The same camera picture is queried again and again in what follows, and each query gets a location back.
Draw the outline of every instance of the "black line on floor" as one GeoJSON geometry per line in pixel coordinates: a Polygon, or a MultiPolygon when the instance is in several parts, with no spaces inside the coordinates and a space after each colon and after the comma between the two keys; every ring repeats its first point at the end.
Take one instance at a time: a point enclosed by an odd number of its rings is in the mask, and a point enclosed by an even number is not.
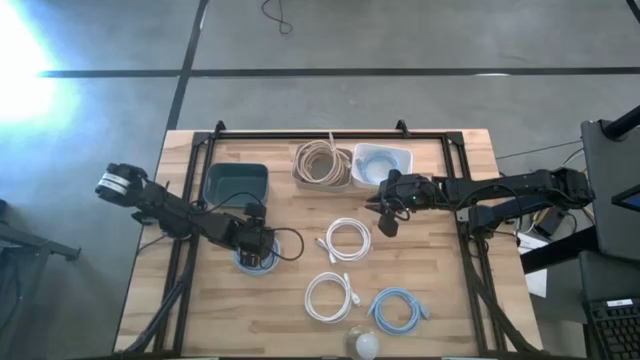
{"type": "Polygon", "coordinates": [[[180,76],[180,70],[47,70],[36,74],[39,78],[172,78],[180,76]]]}
{"type": "Polygon", "coordinates": [[[187,91],[187,84],[191,77],[191,68],[193,66],[193,60],[196,57],[198,40],[200,40],[200,33],[202,32],[202,24],[204,23],[204,15],[208,4],[209,0],[200,0],[200,3],[198,4],[196,18],[193,21],[193,28],[191,29],[191,37],[189,38],[189,45],[187,46],[187,52],[184,55],[184,62],[182,63],[182,70],[178,79],[178,86],[176,87],[176,92],[173,95],[173,102],[171,103],[171,110],[169,111],[166,130],[175,130],[178,127],[180,110],[182,109],[184,95],[187,91]]]}
{"type": "MultiPolygon", "coordinates": [[[[195,51],[191,55],[193,64],[195,51]]],[[[640,67],[587,68],[318,68],[318,69],[199,69],[187,70],[184,78],[260,78],[260,77],[363,77],[363,76],[570,76],[638,75],[640,67]]],[[[183,70],[47,70],[40,78],[173,78],[183,70]]]]}
{"type": "Polygon", "coordinates": [[[202,69],[195,78],[259,78],[322,76],[535,76],[535,75],[640,75],[640,67],[582,68],[318,68],[318,69],[202,69]]]}
{"type": "Polygon", "coordinates": [[[627,0],[627,5],[629,5],[631,13],[633,13],[633,16],[635,16],[638,24],[640,24],[640,9],[638,9],[638,3],[636,3],[636,0],[627,0]]]}

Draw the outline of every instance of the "gray floor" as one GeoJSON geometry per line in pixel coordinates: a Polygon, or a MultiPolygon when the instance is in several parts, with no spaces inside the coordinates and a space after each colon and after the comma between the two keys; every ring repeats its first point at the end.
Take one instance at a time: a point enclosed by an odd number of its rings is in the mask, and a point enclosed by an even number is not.
{"type": "MultiPolygon", "coordinates": [[[[77,263],[49,263],[39,316],[16,358],[110,352],[140,227],[130,211],[99,201],[93,188],[109,162],[154,172],[177,79],[12,75],[179,69],[197,3],[0,5],[3,23],[12,26],[0,39],[10,40],[14,55],[0,59],[12,69],[0,83],[0,198],[11,204],[8,220],[16,227],[83,249],[77,263]]],[[[262,16],[260,3],[213,0],[194,68],[582,67],[640,60],[640,25],[623,0],[284,0],[295,27],[288,36],[262,16]]],[[[217,120],[232,129],[390,128],[404,119],[413,128],[489,128],[500,157],[578,139],[581,121],[615,118],[637,105],[638,93],[640,77],[632,75],[192,79],[178,128],[211,128],[217,120]]],[[[498,165],[507,174],[554,168],[577,148],[498,165]]],[[[540,326],[548,349],[576,354],[571,325],[540,316],[540,326]]]]}

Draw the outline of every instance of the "coiled beige rope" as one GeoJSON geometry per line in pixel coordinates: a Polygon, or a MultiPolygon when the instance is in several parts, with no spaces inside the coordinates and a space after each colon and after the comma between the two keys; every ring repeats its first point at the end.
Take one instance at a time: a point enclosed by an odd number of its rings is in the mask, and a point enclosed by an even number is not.
{"type": "Polygon", "coordinates": [[[351,176],[349,157],[336,148],[331,133],[329,133],[329,141],[314,140],[302,145],[294,159],[294,166],[300,177],[311,184],[338,186],[345,183],[346,179],[351,176]],[[314,162],[324,156],[332,157],[331,170],[323,178],[315,179],[311,175],[311,167],[314,162]]]}

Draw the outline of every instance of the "desk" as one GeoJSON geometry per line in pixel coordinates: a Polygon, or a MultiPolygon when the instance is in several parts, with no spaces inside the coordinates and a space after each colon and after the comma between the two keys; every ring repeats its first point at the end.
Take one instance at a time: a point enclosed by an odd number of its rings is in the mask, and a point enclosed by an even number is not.
{"type": "MultiPolygon", "coordinates": [[[[473,179],[498,176],[487,130],[462,130],[473,179]]],[[[182,194],[192,131],[167,133],[156,181],[170,181],[169,190],[182,194]]],[[[351,187],[344,194],[300,190],[291,179],[291,163],[303,140],[217,140],[213,163],[263,163],[269,170],[267,224],[296,228],[305,239],[304,255],[295,262],[280,262],[274,273],[253,278],[239,272],[231,254],[201,239],[187,317],[185,356],[345,356],[343,337],[348,329],[364,324],[380,338],[379,356],[476,355],[471,311],[460,259],[458,239],[451,214],[423,211],[402,223],[396,238],[377,229],[378,216],[366,210],[364,199],[371,192],[351,187]],[[372,250],[355,263],[330,265],[326,251],[315,244],[338,217],[362,221],[372,233],[372,250]],[[319,273],[348,272],[351,284],[362,300],[341,323],[328,325],[311,319],[304,309],[304,292],[319,273]],[[389,336],[379,331],[368,306],[375,295],[389,286],[413,292],[432,317],[420,321],[409,336],[389,336]]],[[[336,140],[338,147],[353,150],[358,140],[336,140]]],[[[375,140],[382,145],[410,149],[414,172],[445,176],[440,143],[428,140],[375,140]]],[[[197,166],[193,198],[199,188],[201,166],[197,166]]],[[[159,235],[155,227],[145,229],[140,245],[159,235]]],[[[335,234],[334,244],[343,251],[360,246],[356,233],[335,234]]],[[[284,255],[299,250],[297,240],[279,235],[284,255]]],[[[524,272],[513,237],[496,234],[490,240],[490,261],[498,302],[516,328],[534,346],[540,336],[527,291],[524,272]]],[[[162,296],[170,242],[160,242],[138,256],[123,311],[115,349],[134,341],[156,311],[162,296]]],[[[341,288],[321,284],[314,293],[314,307],[330,314],[342,304],[341,288]]],[[[174,310],[167,333],[171,345],[174,310]]],[[[389,300],[385,316],[392,323],[404,323],[406,304],[389,300]]],[[[490,321],[483,310],[487,336],[490,321]]]]}

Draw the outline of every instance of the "coiled white cable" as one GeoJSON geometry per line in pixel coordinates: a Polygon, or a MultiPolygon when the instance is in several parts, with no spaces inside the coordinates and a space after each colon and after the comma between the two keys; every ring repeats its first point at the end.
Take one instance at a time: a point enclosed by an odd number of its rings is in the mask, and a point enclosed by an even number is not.
{"type": "Polygon", "coordinates": [[[369,252],[369,248],[371,247],[371,233],[363,223],[356,219],[340,218],[334,221],[331,226],[329,226],[326,239],[316,239],[316,244],[327,250],[327,252],[329,253],[329,261],[331,261],[332,264],[336,263],[336,259],[340,259],[342,261],[358,261],[365,257],[369,252]],[[362,247],[360,248],[360,250],[358,250],[358,252],[353,254],[345,254],[333,247],[333,244],[331,243],[331,236],[333,235],[333,232],[341,226],[353,226],[354,228],[358,229],[358,231],[360,231],[360,235],[362,236],[362,247]]]}
{"type": "Polygon", "coordinates": [[[316,276],[315,279],[311,280],[311,283],[309,283],[309,286],[307,287],[307,292],[304,294],[304,308],[307,310],[309,316],[327,324],[335,324],[342,321],[342,319],[344,319],[347,314],[349,314],[352,302],[355,306],[360,306],[360,298],[351,289],[351,283],[349,282],[349,275],[347,273],[344,274],[344,278],[332,272],[322,273],[316,276]],[[325,281],[336,282],[344,288],[344,303],[342,304],[340,310],[338,310],[338,312],[332,316],[322,316],[318,314],[313,308],[313,305],[311,305],[311,294],[313,293],[313,289],[316,287],[316,285],[325,281]]]}

